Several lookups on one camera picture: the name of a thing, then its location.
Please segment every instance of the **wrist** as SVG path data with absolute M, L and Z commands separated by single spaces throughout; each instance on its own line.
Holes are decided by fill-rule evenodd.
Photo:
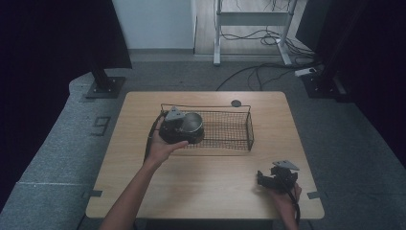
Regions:
M 146 160 L 146 162 L 144 162 L 144 165 L 141 167 L 141 169 L 148 173 L 155 173 L 155 171 L 158 170 L 159 167 L 160 167 L 160 165 L 158 165 L 150 160 Z

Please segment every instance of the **wooden table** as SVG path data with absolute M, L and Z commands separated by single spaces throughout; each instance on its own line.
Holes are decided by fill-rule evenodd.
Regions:
M 145 219 L 277 219 L 257 170 L 269 175 L 272 162 L 289 160 L 299 167 L 302 219 L 321 219 L 320 198 L 282 92 L 131 92 L 128 93 L 86 215 L 103 218 L 141 168 L 147 135 L 161 104 L 251 105 L 255 142 L 248 150 L 180 149 L 153 176 L 138 214 Z

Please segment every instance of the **black stand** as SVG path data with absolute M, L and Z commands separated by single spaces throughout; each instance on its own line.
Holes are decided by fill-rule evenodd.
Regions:
M 346 44 L 353 31 L 359 17 L 367 7 L 369 0 L 359 3 L 355 12 L 350 18 L 350 24 L 339 34 L 339 39 L 331 56 L 325 61 L 325 68 L 319 76 L 302 76 L 304 87 L 309 98 L 336 99 L 338 102 L 350 102 L 350 97 L 346 94 L 338 78 L 339 62 L 345 53 Z
M 104 70 L 89 58 L 89 65 L 95 81 L 85 95 L 86 99 L 116 99 L 125 83 L 125 77 L 107 77 Z

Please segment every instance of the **person's left hand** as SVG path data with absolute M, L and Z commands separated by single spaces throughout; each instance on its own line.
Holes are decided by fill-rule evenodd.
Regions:
M 151 147 L 149 149 L 149 155 L 146 160 L 146 164 L 151 164 L 154 169 L 158 169 L 162 163 L 168 160 L 171 153 L 175 150 L 182 149 L 188 144 L 188 141 L 182 141 L 175 144 L 168 144 L 159 135 L 159 128 L 164 121 L 164 117 L 158 121 L 155 131 L 153 132 Z

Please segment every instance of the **power strip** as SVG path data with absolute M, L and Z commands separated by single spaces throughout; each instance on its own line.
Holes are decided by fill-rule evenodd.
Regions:
M 296 77 L 306 76 L 306 75 L 315 75 L 317 74 L 317 70 L 315 68 L 307 68 L 303 70 L 295 71 Z

